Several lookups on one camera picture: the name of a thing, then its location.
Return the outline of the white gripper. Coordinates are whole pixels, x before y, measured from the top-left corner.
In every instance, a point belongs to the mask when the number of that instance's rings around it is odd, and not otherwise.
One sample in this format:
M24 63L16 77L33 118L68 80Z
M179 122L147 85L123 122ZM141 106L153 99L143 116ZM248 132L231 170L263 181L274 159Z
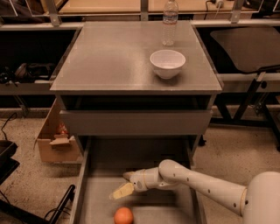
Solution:
M119 200L129 196L134 192L145 192L149 189L158 188L162 182L158 168L142 169L138 171L128 171L122 175L125 179L129 179L132 183L126 183L114 190L109 198L111 200Z

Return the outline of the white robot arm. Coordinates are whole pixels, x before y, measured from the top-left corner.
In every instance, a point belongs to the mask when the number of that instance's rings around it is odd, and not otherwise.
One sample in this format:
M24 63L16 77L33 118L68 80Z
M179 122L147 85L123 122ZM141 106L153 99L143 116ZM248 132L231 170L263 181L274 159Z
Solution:
M243 224L280 224L280 173L266 171L247 186L214 178L166 159L159 166L123 174L127 182L110 194L112 200L150 189L173 190L182 184L243 218Z

